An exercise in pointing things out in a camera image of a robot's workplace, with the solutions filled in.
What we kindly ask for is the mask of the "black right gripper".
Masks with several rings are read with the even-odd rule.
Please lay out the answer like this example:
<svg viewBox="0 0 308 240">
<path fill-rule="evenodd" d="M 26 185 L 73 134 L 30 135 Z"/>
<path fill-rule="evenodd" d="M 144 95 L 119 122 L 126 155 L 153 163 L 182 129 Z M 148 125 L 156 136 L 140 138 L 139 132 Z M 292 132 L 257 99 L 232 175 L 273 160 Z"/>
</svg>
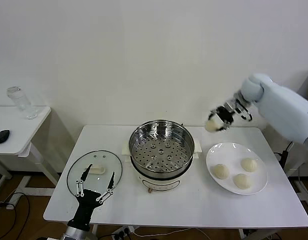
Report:
<svg viewBox="0 0 308 240">
<path fill-rule="evenodd" d="M 233 115 L 234 111 L 227 110 L 224 106 L 219 106 L 215 109 L 212 109 L 208 115 L 208 120 L 222 120 L 221 122 L 216 123 L 216 131 L 225 131 L 227 130 L 232 123 L 234 122 Z"/>
</svg>

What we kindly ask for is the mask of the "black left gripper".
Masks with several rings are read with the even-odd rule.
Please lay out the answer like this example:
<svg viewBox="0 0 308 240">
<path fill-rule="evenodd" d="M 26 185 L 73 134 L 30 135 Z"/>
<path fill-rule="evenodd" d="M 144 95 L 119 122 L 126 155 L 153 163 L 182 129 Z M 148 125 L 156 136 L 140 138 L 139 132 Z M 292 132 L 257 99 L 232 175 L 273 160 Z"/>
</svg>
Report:
<svg viewBox="0 0 308 240">
<path fill-rule="evenodd" d="M 93 165 L 90 164 L 82 173 L 79 179 L 75 181 L 76 200 L 78 201 L 78 208 L 76 213 L 68 223 L 68 227 L 72 227 L 79 230 L 89 230 L 90 221 L 95 208 L 101 206 L 100 203 L 105 202 L 111 197 L 114 192 L 115 172 L 112 173 L 107 189 L 104 193 L 85 189 L 84 184 Z"/>
</svg>

